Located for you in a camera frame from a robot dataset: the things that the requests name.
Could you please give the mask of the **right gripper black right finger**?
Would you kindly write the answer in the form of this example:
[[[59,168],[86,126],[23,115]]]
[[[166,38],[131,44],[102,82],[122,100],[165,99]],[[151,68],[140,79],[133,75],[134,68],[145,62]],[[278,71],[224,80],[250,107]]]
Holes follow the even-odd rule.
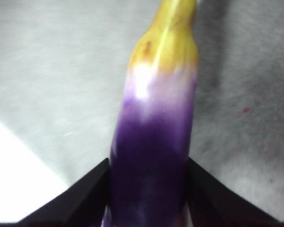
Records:
[[[195,227],[283,227],[188,159],[186,201]]]

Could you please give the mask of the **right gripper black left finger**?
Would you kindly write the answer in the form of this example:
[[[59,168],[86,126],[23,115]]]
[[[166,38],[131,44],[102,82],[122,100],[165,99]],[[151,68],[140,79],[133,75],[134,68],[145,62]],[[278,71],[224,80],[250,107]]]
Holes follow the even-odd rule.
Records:
[[[17,223],[18,227],[99,227],[108,200],[105,158],[65,192]]]

